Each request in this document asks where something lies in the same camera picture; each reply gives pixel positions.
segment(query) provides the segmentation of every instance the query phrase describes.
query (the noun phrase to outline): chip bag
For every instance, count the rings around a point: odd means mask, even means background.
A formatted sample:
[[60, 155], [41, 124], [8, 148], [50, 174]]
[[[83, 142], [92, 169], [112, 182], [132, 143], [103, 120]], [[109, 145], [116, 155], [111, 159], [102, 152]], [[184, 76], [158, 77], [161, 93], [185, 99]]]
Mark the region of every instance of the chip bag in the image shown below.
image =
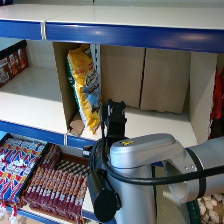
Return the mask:
[[100, 88], [89, 44], [70, 50], [68, 78], [74, 89], [82, 121], [94, 134], [100, 124]]

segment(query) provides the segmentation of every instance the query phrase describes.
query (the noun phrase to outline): black cable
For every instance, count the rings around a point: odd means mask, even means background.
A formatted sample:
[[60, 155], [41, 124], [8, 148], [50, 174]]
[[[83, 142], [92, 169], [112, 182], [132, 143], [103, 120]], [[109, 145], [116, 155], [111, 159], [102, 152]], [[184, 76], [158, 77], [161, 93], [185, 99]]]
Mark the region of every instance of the black cable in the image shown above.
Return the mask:
[[110, 166], [108, 166], [105, 155], [105, 136], [102, 130], [102, 161], [104, 168], [106, 171], [115, 179], [120, 180], [125, 183], [135, 184], [135, 185], [166, 185], [166, 184], [175, 184], [184, 181], [196, 180], [203, 177], [215, 176], [218, 174], [224, 173], [224, 166], [214, 167], [210, 169], [195, 171], [191, 173], [175, 175], [171, 177], [161, 177], [161, 178], [130, 178], [126, 176], [122, 176], [120, 174], [115, 173]]

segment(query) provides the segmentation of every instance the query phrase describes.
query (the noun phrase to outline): blue shelf edge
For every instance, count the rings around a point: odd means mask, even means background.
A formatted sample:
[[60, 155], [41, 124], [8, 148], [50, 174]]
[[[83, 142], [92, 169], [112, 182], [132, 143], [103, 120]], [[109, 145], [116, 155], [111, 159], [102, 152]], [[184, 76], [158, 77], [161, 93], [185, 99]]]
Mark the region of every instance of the blue shelf edge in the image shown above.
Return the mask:
[[224, 30], [46, 23], [49, 41], [224, 53]]
[[50, 143], [64, 145], [64, 135], [50, 131], [44, 131], [36, 128], [31, 128], [19, 124], [13, 124], [5, 121], [0, 121], [0, 130], [12, 134], [22, 135], [30, 138], [43, 140]]
[[42, 40], [41, 23], [30, 21], [0, 20], [0, 37]]
[[[82, 215], [83, 218], [91, 219], [91, 220], [94, 220], [94, 221], [96, 221], [96, 222], [101, 223], [101, 222], [96, 218], [96, 216], [95, 216], [93, 213], [91, 213], [91, 212], [82, 210], [82, 214], [81, 214], [81, 215]], [[116, 224], [116, 223], [117, 223], [116, 220], [113, 219], [113, 220], [107, 222], [106, 224]]]
[[84, 139], [70, 135], [67, 136], [67, 145], [71, 147], [82, 149], [84, 146], [93, 145], [94, 143], [94, 140]]
[[[6, 210], [8, 212], [12, 212], [12, 207], [6, 206]], [[29, 212], [25, 212], [25, 211], [20, 210], [20, 209], [17, 209], [17, 214], [18, 215], [21, 215], [21, 216], [23, 216], [25, 218], [35, 220], [35, 221], [40, 222], [40, 223], [45, 223], [45, 224], [60, 224], [58, 222], [55, 222], [55, 221], [52, 221], [52, 220], [43, 218], [43, 217], [38, 216], [38, 215], [34, 215], [32, 213], [29, 213]]]

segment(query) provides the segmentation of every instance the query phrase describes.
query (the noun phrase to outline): robotic arm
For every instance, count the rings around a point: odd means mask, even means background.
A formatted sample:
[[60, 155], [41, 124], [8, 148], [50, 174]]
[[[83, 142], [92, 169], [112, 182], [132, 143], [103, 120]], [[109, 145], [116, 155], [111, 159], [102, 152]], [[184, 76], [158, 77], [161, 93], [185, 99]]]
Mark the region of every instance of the robotic arm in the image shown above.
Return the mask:
[[[180, 203], [223, 191], [224, 137], [188, 149], [170, 134], [127, 139], [124, 109], [123, 102], [111, 100], [102, 108], [102, 139], [90, 153], [88, 187], [101, 222], [115, 215], [118, 224], [156, 223], [152, 185], [169, 184]], [[164, 178], [152, 178], [151, 164], [158, 161]]]

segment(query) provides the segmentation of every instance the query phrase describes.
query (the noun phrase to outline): cardboard divider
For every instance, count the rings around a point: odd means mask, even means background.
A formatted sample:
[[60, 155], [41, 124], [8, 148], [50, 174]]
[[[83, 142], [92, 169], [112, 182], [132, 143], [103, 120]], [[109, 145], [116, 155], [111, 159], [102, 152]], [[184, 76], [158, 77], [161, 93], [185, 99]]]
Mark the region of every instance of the cardboard divider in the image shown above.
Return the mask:
[[216, 54], [191, 53], [190, 120], [199, 144], [207, 141], [210, 134], [216, 65]]
[[62, 95], [67, 127], [69, 127], [70, 122], [75, 116], [75, 113], [78, 111], [78, 107], [77, 107], [77, 103], [75, 100], [72, 87], [67, 77], [66, 61], [67, 61], [68, 51], [72, 49], [74, 50], [78, 48], [79, 46], [80, 44], [53, 42], [55, 62], [57, 67], [58, 80], [59, 80], [59, 86], [60, 86], [60, 91]]
[[124, 101], [139, 107], [144, 48], [100, 47], [102, 101]]
[[181, 114], [189, 73], [190, 52], [147, 49], [140, 108]]

